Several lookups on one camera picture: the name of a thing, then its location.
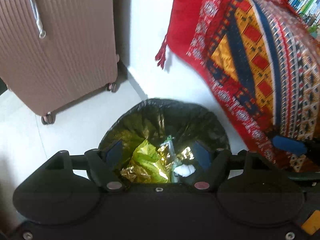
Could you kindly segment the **row of upright books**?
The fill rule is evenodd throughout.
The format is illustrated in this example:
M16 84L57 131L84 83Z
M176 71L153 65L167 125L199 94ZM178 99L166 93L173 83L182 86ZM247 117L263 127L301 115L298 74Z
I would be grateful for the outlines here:
M319 0L289 0L289 4L307 25L309 33L319 39Z

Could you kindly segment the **green plastic wrapper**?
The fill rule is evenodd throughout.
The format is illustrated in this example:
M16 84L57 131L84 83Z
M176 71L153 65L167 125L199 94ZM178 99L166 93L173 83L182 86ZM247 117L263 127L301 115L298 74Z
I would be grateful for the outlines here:
M155 146L144 140L133 152L131 160L138 183L169 183L170 176Z

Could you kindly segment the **gold foil wrapper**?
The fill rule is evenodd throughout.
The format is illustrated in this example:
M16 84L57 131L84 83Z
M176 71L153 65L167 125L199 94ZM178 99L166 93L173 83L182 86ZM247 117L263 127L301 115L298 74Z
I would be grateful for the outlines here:
M194 160L189 147L176 154L168 142L155 148L145 141L135 149L120 174L132 183L177 183L180 177L188 177L196 171L190 163Z

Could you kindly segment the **pink ribbed suitcase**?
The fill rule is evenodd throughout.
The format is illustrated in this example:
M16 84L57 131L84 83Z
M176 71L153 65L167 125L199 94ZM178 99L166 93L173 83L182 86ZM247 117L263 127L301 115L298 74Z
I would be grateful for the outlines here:
M117 90L113 0L1 0L1 79L43 124Z

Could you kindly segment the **white crumpled tissue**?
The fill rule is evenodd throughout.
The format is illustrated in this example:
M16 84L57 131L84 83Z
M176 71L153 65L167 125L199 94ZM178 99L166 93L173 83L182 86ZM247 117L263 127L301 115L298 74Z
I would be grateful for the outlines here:
M180 166L175 167L174 174L185 178L192 175L195 171L196 168L194 167L194 165L182 164Z

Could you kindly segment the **black lined trash bin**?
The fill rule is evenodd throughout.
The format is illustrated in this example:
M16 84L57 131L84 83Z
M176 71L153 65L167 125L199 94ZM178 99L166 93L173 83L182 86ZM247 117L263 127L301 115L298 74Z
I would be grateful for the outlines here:
M140 102L123 114L106 132L99 149L107 149L115 141L122 142L122 156L114 173L125 183L132 183L121 176L120 171L127 167L134 150L147 140L156 148L169 143L176 154L186 147L191 148L195 141L207 146L230 149L227 134L217 116L206 108L170 99L148 99ZM190 162L199 169L196 159ZM180 180L191 181L196 171Z

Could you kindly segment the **patterned red tablecloth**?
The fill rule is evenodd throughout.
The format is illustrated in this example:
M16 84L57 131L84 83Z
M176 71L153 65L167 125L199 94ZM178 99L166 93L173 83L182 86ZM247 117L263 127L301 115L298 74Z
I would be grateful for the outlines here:
M319 43L287 1L173 0L160 67L167 50L204 79L249 150L288 171L319 171ZM307 153L275 148L276 135Z

